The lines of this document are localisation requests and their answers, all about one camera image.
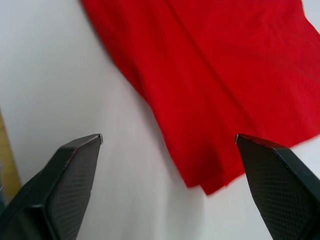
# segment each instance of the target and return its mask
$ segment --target white table surface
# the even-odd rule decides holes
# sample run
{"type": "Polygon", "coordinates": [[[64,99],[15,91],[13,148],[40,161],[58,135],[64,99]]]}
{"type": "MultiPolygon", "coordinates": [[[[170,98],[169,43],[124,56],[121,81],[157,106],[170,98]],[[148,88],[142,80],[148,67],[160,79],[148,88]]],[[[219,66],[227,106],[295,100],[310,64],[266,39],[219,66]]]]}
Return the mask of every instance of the white table surface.
{"type": "MultiPolygon", "coordinates": [[[[304,4],[319,30],[320,2],[304,4]]],[[[272,239],[245,176],[210,197],[185,187],[77,0],[0,1],[0,106],[23,183],[59,146],[103,134],[78,240],[272,239]]],[[[320,176],[320,137],[293,151],[320,176]]]]}

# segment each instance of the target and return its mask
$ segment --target wooden edge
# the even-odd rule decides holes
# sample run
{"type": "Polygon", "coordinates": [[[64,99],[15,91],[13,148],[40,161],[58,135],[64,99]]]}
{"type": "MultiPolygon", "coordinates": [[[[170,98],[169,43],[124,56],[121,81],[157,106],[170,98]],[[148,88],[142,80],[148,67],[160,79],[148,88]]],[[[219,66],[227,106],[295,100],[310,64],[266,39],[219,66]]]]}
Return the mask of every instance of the wooden edge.
{"type": "Polygon", "coordinates": [[[10,201],[21,188],[21,182],[10,147],[5,123],[0,111],[0,164],[1,184],[4,196],[10,201]]]}

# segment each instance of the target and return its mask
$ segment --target red cloth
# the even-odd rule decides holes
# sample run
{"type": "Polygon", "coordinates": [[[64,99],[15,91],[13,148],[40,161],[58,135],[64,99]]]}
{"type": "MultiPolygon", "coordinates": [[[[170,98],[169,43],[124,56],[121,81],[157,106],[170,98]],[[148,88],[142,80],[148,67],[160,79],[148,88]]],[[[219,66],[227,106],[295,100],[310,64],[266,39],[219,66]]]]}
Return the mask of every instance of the red cloth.
{"type": "Polygon", "coordinates": [[[188,187],[244,173],[237,133],[288,147],[320,133],[320,37],[300,0],[82,3],[188,187]]]}

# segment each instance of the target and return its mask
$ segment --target white surface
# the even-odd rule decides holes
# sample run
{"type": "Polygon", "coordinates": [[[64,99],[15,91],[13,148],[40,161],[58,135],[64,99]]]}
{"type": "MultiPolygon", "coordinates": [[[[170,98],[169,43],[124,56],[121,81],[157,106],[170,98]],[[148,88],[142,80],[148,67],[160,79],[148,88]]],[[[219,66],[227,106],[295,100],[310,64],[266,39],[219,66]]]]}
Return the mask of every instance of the white surface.
{"type": "MultiPolygon", "coordinates": [[[[305,10],[320,29],[320,3],[305,10]]],[[[25,183],[64,143],[102,133],[78,240],[270,240],[245,177],[187,189],[147,104],[100,46],[77,0],[0,1],[0,105],[25,183]]],[[[320,176],[320,140],[294,151],[320,176]]]]}

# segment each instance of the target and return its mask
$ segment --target red fabric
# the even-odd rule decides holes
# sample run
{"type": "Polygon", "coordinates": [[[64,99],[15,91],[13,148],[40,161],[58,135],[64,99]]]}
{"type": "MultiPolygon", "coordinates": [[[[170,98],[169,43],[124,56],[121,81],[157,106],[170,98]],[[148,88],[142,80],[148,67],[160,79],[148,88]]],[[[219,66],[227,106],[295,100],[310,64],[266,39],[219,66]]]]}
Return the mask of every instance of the red fabric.
{"type": "Polygon", "coordinates": [[[244,173],[237,133],[288,147],[320,133],[320,37],[300,0],[82,3],[188,187],[244,173]]]}

